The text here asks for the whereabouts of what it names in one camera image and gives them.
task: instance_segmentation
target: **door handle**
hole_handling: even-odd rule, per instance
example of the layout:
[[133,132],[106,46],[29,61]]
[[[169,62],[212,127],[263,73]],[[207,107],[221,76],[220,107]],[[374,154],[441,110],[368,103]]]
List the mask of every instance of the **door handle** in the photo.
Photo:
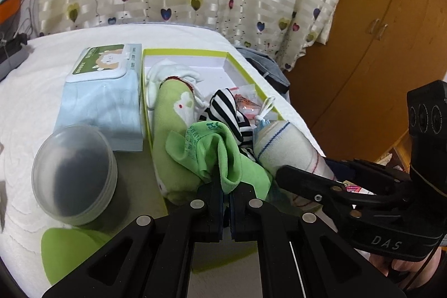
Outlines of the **door handle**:
[[374,21],[372,21],[372,23],[371,23],[371,27],[369,28],[369,31],[368,31],[368,33],[369,33],[370,35],[372,35],[372,34],[374,33],[375,27],[377,26],[377,23],[378,23],[379,21],[380,21],[380,20],[379,20],[378,18],[376,18]]
[[381,27],[381,29],[377,32],[377,40],[381,40],[382,39],[382,36],[384,35],[384,33],[385,33],[385,30],[387,29],[387,27],[388,27],[388,25],[385,23],[382,27]]

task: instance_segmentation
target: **bright green sock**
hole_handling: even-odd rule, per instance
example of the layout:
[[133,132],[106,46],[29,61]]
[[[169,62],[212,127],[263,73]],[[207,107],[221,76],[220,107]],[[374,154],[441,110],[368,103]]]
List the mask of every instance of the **bright green sock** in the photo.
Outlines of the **bright green sock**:
[[221,122],[194,123],[185,136],[171,131],[166,140],[166,151],[205,183],[211,182],[211,173],[218,164],[225,193],[233,191],[241,181],[254,186],[256,196],[262,200],[269,192],[271,175],[239,152],[231,130]]
[[170,132],[184,136],[194,121],[191,90],[182,81],[165,81],[155,102],[152,158],[161,193],[174,204],[193,200],[202,181],[169,156],[165,148],[166,139]]
[[48,281],[51,285],[59,282],[109,240],[105,233],[93,230],[52,228],[45,231],[41,251]]

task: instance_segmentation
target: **silver rivet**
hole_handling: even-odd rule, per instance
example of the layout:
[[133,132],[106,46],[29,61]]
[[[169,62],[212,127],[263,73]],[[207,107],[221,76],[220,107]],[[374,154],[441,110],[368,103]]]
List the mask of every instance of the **silver rivet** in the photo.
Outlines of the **silver rivet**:
[[349,215],[351,215],[354,218],[360,218],[362,217],[362,213],[359,210],[351,210],[351,212],[349,213]]
[[147,226],[151,222],[151,218],[147,215],[142,215],[137,218],[137,224],[140,226]]
[[306,212],[303,215],[303,221],[309,224],[313,224],[315,221],[317,221],[317,217],[312,212]]
[[202,200],[194,200],[191,201],[190,205],[193,209],[201,209],[203,206],[205,206],[205,202],[203,202]]
[[262,201],[257,198],[254,198],[254,199],[250,200],[249,205],[251,207],[253,207],[254,209],[258,209],[262,206]]

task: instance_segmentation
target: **plastic container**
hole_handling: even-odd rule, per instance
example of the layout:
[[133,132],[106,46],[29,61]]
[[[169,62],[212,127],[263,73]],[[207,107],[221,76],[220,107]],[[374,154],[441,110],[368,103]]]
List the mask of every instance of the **plastic container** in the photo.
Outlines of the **plastic container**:
[[48,137],[34,159],[33,193],[52,218],[84,225],[106,209],[118,178],[115,156],[101,132],[71,125]]

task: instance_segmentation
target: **black and white striped cloth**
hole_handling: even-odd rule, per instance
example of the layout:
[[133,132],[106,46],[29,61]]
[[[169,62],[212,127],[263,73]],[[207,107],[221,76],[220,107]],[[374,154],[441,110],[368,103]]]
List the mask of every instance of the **black and white striped cloth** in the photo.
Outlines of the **black and white striped cloth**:
[[247,117],[238,111],[234,96],[229,89],[218,90],[214,94],[210,107],[205,109],[199,120],[224,123],[233,133],[239,151],[252,161],[256,161],[253,152],[253,128]]

